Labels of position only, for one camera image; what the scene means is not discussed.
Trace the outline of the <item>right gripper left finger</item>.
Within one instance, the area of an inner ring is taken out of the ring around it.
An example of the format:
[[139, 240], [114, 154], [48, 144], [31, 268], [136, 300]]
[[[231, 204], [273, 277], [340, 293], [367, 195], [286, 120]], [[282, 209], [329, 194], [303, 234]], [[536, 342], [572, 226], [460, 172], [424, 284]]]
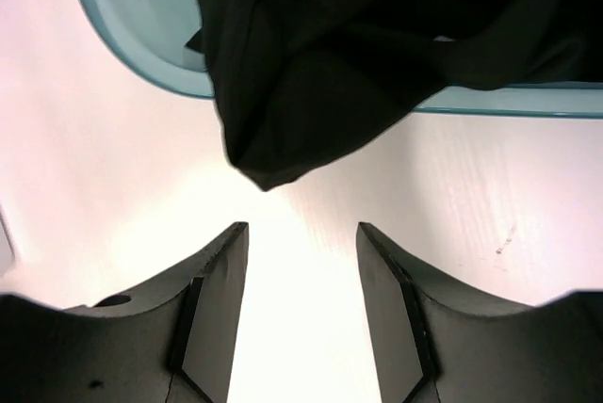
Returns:
[[248, 248], [237, 222], [147, 281], [69, 310], [64, 401], [226, 401]]

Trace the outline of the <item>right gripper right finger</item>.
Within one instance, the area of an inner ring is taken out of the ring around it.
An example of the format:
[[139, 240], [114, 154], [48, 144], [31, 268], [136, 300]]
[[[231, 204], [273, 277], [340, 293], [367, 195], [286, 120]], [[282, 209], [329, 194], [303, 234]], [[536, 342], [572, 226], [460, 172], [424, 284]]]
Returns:
[[356, 251], [383, 402], [544, 402], [535, 314], [361, 223]]

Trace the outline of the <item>black shirt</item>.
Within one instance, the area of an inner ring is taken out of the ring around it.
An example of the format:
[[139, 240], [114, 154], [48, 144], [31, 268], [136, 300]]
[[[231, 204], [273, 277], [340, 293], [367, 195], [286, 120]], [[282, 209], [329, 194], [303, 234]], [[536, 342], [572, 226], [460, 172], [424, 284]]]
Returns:
[[602, 79], [602, 0], [198, 0], [231, 165], [263, 190], [450, 86]]

